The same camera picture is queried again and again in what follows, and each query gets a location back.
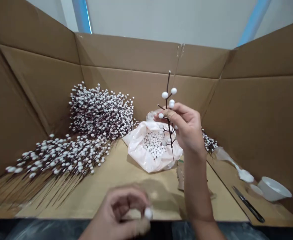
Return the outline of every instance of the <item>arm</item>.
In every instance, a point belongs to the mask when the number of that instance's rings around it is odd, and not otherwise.
[[[206,156],[200,114],[180,103],[164,115],[178,127],[179,145],[184,151],[184,193],[188,216],[197,239],[225,240],[213,217],[206,181]]]
[[[185,153],[184,162],[185,204],[197,239],[225,239],[213,217],[206,181],[206,158],[200,153]]]

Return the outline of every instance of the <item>white plastic bag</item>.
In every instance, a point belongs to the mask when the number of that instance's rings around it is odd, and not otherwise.
[[[173,153],[171,146],[167,146],[166,152],[161,157],[153,159],[150,152],[143,148],[144,137],[147,129],[150,131],[160,131],[159,122],[141,122],[139,126],[123,137],[123,141],[128,146],[128,154],[148,173],[161,170],[171,169],[175,161],[179,160],[183,154],[183,150],[177,141],[173,143]],[[165,129],[168,129],[167,124],[163,124]],[[164,132],[165,137],[169,137],[168,132]],[[176,133],[172,134],[172,139],[176,138]]]
[[[154,122],[154,116],[158,115],[162,111],[163,111],[162,109],[157,109],[155,111],[149,112],[146,116],[146,121],[147,122]]]

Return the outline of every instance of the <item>knife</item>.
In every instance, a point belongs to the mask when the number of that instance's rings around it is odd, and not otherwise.
[[[259,214],[259,212],[250,204],[248,200],[240,193],[240,191],[232,186],[234,192],[239,196],[239,198],[242,200],[242,202],[247,206],[247,208],[253,213],[253,215],[256,217],[257,220],[259,220],[261,223],[264,223],[264,218]]]

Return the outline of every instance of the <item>cardboard panel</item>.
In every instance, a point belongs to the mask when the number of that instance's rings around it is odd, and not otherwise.
[[[79,63],[74,33],[25,0],[0,0],[0,44]]]
[[[217,195],[217,198],[212,200],[214,218],[217,221],[248,221],[209,164],[207,164],[207,179],[209,188]],[[153,219],[171,221],[186,219],[184,193],[178,190],[176,168],[148,174],[128,156],[128,148],[122,140],[112,148],[105,163],[97,168],[93,175],[87,176],[60,207],[57,208],[59,202],[54,206],[50,204],[46,207],[54,194],[52,191],[37,208],[46,193],[44,191],[35,201],[22,209],[18,217],[91,219],[111,187],[134,182],[141,185],[149,194],[153,205]],[[137,212],[131,212],[130,215],[135,218],[140,217]]]
[[[69,118],[71,89],[83,81],[77,64],[0,45],[48,134]]]
[[[234,199],[238,202],[242,210],[248,216],[252,225],[269,227],[293,227],[293,214],[290,213],[283,205],[279,204],[278,202],[271,203],[251,191],[249,185],[239,179],[238,172],[233,165],[227,161],[217,161],[215,160],[216,156],[213,156],[214,158],[208,155],[208,163],[218,174]],[[235,186],[252,204],[252,206],[262,215],[262,217],[265,219],[264,223],[259,222],[254,217],[251,211],[234,192],[232,186]]]
[[[293,24],[242,45],[222,78],[293,75]]]
[[[88,88],[100,83],[102,88],[106,86],[109,91],[128,93],[130,98],[135,97],[134,117],[138,120],[144,121],[150,111],[158,109],[157,104],[165,106],[161,94],[166,91],[166,74],[88,66],[82,66],[82,71]],[[176,102],[182,102],[201,112],[216,82],[216,79],[172,76],[169,89],[177,88],[177,94],[172,97]]]
[[[0,175],[45,138],[40,121],[0,53]]]
[[[186,44],[176,74],[218,79],[229,53],[226,49]]]
[[[179,44],[76,33],[81,65],[155,73],[175,72]]]
[[[257,181],[293,194],[293,76],[220,80],[202,125]]]

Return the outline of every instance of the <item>knife handle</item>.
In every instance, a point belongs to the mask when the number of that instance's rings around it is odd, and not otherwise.
[[[259,214],[259,212],[250,204],[246,198],[241,198],[243,203],[247,206],[247,208],[253,213],[253,215],[256,217],[257,220],[259,220],[261,223],[264,223],[264,218]]]

